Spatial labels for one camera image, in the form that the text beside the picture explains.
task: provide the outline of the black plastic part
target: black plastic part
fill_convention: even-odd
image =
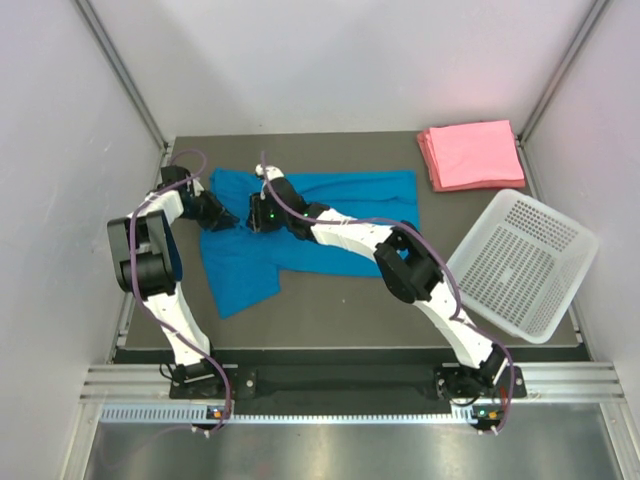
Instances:
[[[409,222],[403,223],[416,230]],[[385,285],[405,303],[431,300],[431,291],[443,279],[438,263],[408,232],[398,227],[394,227],[392,232],[384,243],[378,244],[373,254]],[[401,251],[407,252],[405,258],[400,256]]]
[[[255,233],[269,233],[280,230],[282,225],[282,222],[276,219],[272,202],[260,198],[259,193],[254,193],[249,197],[247,227]]]
[[[160,176],[162,183],[158,185],[157,190],[185,180],[191,176],[191,172],[184,167],[170,165],[160,169]],[[238,218],[231,214],[213,193],[205,190],[196,196],[193,183],[186,183],[176,190],[184,208],[180,218],[195,220],[200,228],[210,231],[233,228],[238,223]]]
[[[125,292],[133,289],[129,251],[130,224],[128,217],[107,223],[116,279]],[[173,295],[176,282],[182,277],[182,264],[163,212],[151,212],[136,220],[136,249],[143,244],[149,246],[148,251],[136,256],[137,279],[142,299],[159,293]]]
[[[516,379],[513,398],[526,398],[527,387],[520,367],[514,368]],[[498,382],[488,385],[476,370],[463,366],[442,366],[435,369],[436,387],[444,400],[467,398],[493,398],[501,387],[509,388],[509,368],[505,368]]]
[[[471,426],[481,432],[489,432],[498,427],[503,417],[504,410],[500,406],[476,405],[473,407],[472,418],[477,423],[472,423]]]
[[[329,209],[327,205],[321,203],[305,202],[289,180],[284,177],[271,180],[271,187],[285,205],[305,217],[317,218],[322,212]],[[313,223],[287,213],[266,188],[264,198],[261,198],[260,193],[254,193],[249,197],[249,207],[247,226],[252,231],[268,233],[286,227],[297,239],[315,242],[315,237],[311,233]]]

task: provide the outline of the metal floor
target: metal floor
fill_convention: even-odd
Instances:
[[[209,156],[210,164],[202,176],[206,187],[216,167],[253,171],[261,150],[266,150],[269,161],[285,173],[413,169],[418,179],[421,231],[447,259],[496,191],[434,193],[415,136],[416,132],[382,132],[189,137],[177,139],[174,153],[199,148]],[[181,165],[195,171],[200,159],[194,155]],[[200,259],[199,227],[178,221],[173,232],[185,270],[185,297],[216,348],[448,346],[423,314],[398,302],[381,280],[373,278],[284,271],[278,295],[220,320]],[[509,346],[529,345],[473,313],[471,317]],[[547,345],[577,343],[573,325],[565,315]],[[157,325],[136,310],[126,348],[167,347]]]
[[[497,438],[468,426],[232,425],[210,440],[169,433],[116,463],[162,425],[101,424],[87,480],[491,479],[622,476],[598,405],[514,405]]]

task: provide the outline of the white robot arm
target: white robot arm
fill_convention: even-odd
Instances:
[[[196,179],[176,190],[156,194],[190,176],[188,170],[177,166],[164,167],[161,174],[163,183],[145,198],[144,202],[150,200],[150,203],[137,216],[133,249],[136,275],[144,306],[163,325],[173,329],[162,327],[175,357],[174,377],[178,382],[188,383],[210,377],[214,372],[204,356],[185,345],[177,333],[201,352],[211,353],[212,346],[198,327],[182,293],[182,264],[170,227],[176,219],[186,218],[196,220],[203,229],[216,231],[233,227],[238,219]],[[125,292],[132,291],[130,218],[131,214],[111,220],[107,225],[116,278]]]
[[[265,179],[265,183],[262,191],[250,199],[250,228],[269,232],[285,226],[301,240],[343,248],[376,262],[389,291],[399,300],[416,306],[431,320],[453,347],[460,364],[474,370],[485,385],[497,383],[507,366],[503,351],[470,328],[473,322],[463,309],[457,321],[450,319],[456,308],[455,298],[443,281],[438,264],[412,235],[396,227],[352,223],[356,219],[329,206],[308,204],[276,167],[263,169],[258,165],[256,175]],[[285,211],[266,188],[266,178],[287,207],[312,221]]]

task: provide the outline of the laundry basket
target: laundry basket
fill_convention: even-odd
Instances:
[[[544,343],[598,250],[589,230],[515,190],[500,191],[448,262],[462,303],[508,333]]]

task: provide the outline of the folded pink cloth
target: folded pink cloth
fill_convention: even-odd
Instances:
[[[418,144],[437,192],[525,186],[508,120],[430,128]]]

